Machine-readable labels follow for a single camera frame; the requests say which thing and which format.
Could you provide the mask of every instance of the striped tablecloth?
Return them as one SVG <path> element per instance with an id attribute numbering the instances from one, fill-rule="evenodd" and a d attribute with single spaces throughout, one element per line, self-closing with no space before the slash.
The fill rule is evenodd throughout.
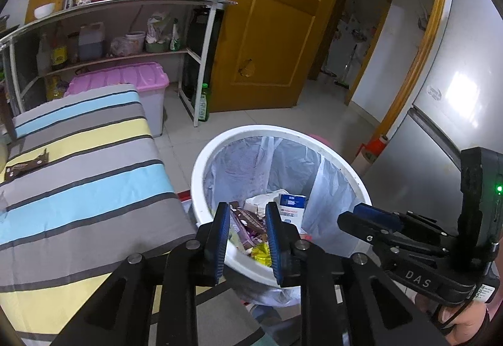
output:
<path id="1" fill-rule="evenodd" d="M 7 166 L 44 150 L 49 163 L 9 183 L 0 175 L 0 306 L 26 345 L 47 346 L 129 254 L 169 252 L 195 228 L 132 85 L 46 103 L 14 125 Z M 204 289 L 200 345 L 275 344 L 225 283 Z M 158 288 L 151 332 L 159 298 Z"/>

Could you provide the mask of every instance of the green plastic bottle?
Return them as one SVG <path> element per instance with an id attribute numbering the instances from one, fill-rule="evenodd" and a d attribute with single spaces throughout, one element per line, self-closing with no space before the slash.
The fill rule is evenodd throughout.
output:
<path id="1" fill-rule="evenodd" d="M 201 122 L 205 122 L 208 120 L 208 116 L 210 115 L 208 109 L 208 100 L 210 96 L 210 90 L 208 89 L 208 84 L 203 83 L 203 89 L 201 91 L 201 100 L 199 101 L 199 120 Z"/>

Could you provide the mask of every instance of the metal bolt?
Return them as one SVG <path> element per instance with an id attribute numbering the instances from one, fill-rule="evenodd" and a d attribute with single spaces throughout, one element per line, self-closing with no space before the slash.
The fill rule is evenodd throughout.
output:
<path id="1" fill-rule="evenodd" d="M 131 264 L 139 263 L 142 258 L 142 254 L 135 252 L 134 254 L 131 254 L 127 257 L 127 262 Z"/>
<path id="2" fill-rule="evenodd" d="M 365 265 L 369 258 L 361 252 L 356 252 L 351 256 L 351 259 L 355 264 Z"/>
<path id="3" fill-rule="evenodd" d="M 201 243 L 198 240 L 188 240 L 185 243 L 185 248 L 188 250 L 197 250 L 201 246 Z"/>
<path id="4" fill-rule="evenodd" d="M 307 240 L 298 240 L 295 242 L 295 248 L 301 251 L 307 250 L 311 246 L 311 243 Z"/>

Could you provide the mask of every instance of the pink lid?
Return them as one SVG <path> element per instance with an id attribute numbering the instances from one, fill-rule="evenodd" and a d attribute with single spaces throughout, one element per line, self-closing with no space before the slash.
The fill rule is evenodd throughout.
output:
<path id="1" fill-rule="evenodd" d="M 71 80 L 64 95 L 75 95 L 90 89 L 120 83 L 131 83 L 138 92 L 144 92 L 166 88 L 169 85 L 169 79 L 162 66 L 156 62 L 122 65 L 76 76 Z"/>

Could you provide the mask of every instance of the door frame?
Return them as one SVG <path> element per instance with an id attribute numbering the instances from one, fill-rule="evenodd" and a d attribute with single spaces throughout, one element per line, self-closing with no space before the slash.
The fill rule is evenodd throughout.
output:
<path id="1" fill-rule="evenodd" d="M 384 119 L 381 121 L 380 125 L 375 129 L 374 134 L 372 135 L 370 140 L 374 140 L 379 138 L 379 136 L 381 135 L 388 134 L 390 129 L 393 127 L 395 121 L 400 116 L 404 106 L 407 103 L 407 100 L 411 96 L 412 91 L 416 86 L 416 83 L 419 77 L 421 76 L 423 69 L 428 61 L 428 57 L 432 51 L 433 44 L 435 39 L 437 38 L 437 34 L 439 33 L 439 28 L 441 24 L 443 24 L 443 27 L 445 29 L 446 24 L 446 18 L 444 16 L 445 3 L 446 0 L 433 1 L 432 12 L 428 19 L 423 39 L 419 44 L 416 57 L 414 58 L 407 72 L 406 78 L 403 80 L 403 83 L 398 93 L 396 94 L 393 102 L 391 103 L 388 112 L 386 112 Z"/>
<path id="2" fill-rule="evenodd" d="M 365 70 L 367 69 L 367 65 L 369 64 L 370 57 L 372 56 L 374 49 L 376 47 L 377 41 L 379 40 L 379 36 L 381 35 L 382 28 L 384 26 L 384 23 L 386 21 L 386 18 L 388 17 L 388 12 L 389 8 L 391 7 L 391 1 L 392 0 L 386 0 L 386 5 L 383 8 L 383 11 L 381 13 L 381 17 L 379 18 L 379 24 L 377 25 L 376 28 L 376 33 L 374 34 L 374 37 L 372 38 L 370 42 L 369 49 L 365 53 L 365 56 L 362 61 L 362 65 L 360 69 L 358 70 L 358 73 L 355 77 L 355 80 L 351 84 L 349 91 L 347 92 L 345 98 L 344 98 L 344 103 L 346 105 L 349 104 L 351 101 L 351 98 L 353 97 L 356 88 L 358 87 L 358 84 L 360 83 L 363 74 L 365 73 Z M 316 53 L 316 57 L 314 58 L 313 65 L 311 66 L 310 72 L 309 72 L 309 79 L 315 80 L 318 78 L 318 75 L 321 71 L 321 66 L 323 65 L 323 62 L 325 60 L 326 54 L 328 53 L 330 49 L 330 44 L 332 42 L 332 39 L 334 38 L 335 32 L 337 30 L 337 25 L 340 19 L 340 16 L 342 14 L 342 10 L 334 6 L 334 9 L 332 11 L 332 14 L 330 16 L 329 23 L 327 25 L 327 28 L 325 30 L 325 33 L 323 34 L 323 38 L 321 40 L 320 46 L 318 48 L 318 52 Z"/>

